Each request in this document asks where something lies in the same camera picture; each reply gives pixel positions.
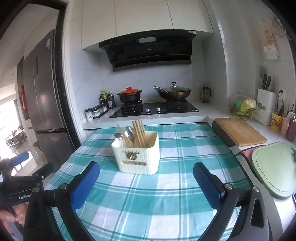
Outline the person's left hand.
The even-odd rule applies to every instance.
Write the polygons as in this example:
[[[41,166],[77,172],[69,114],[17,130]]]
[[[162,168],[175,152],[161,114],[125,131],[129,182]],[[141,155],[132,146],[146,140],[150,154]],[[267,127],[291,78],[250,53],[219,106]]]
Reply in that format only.
[[[27,208],[28,208],[27,204],[22,203],[22,204],[16,205],[15,207],[16,214],[11,214],[6,210],[1,210],[1,221],[9,233],[11,233],[10,227],[8,226],[9,222],[16,221],[20,225],[24,226],[26,214],[27,214]]]

